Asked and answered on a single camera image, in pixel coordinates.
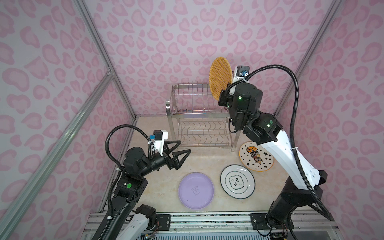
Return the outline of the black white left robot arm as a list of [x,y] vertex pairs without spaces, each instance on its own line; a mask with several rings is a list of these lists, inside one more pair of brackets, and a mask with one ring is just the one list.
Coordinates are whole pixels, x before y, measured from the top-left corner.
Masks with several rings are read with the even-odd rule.
[[152,159],[140,147],[127,151],[123,171],[109,191],[108,212],[94,234],[94,240],[136,240],[146,230],[157,230],[156,209],[136,205],[148,185],[146,175],[163,166],[170,170],[181,168],[192,151],[177,151],[179,145],[179,141],[166,141],[163,153],[156,153]]

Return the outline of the brown woven bamboo plate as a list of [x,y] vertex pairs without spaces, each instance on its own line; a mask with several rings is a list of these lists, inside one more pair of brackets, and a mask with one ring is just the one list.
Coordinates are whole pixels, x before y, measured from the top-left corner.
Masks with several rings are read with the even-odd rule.
[[216,58],[209,71],[210,90],[215,100],[220,99],[221,91],[225,90],[232,80],[233,72],[228,60],[224,57]]

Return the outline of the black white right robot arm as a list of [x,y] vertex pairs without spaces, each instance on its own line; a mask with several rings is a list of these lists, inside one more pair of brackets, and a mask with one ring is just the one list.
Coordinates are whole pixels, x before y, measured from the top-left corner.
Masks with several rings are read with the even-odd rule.
[[294,140],[298,101],[294,102],[290,131],[285,132],[276,117],[259,110],[263,92],[256,86],[238,81],[221,90],[219,106],[228,107],[229,125],[252,142],[266,149],[285,169],[289,177],[283,190],[271,204],[263,223],[271,228],[293,228],[292,213],[309,206],[328,220],[332,215],[321,201],[328,174],[317,170],[299,152]]

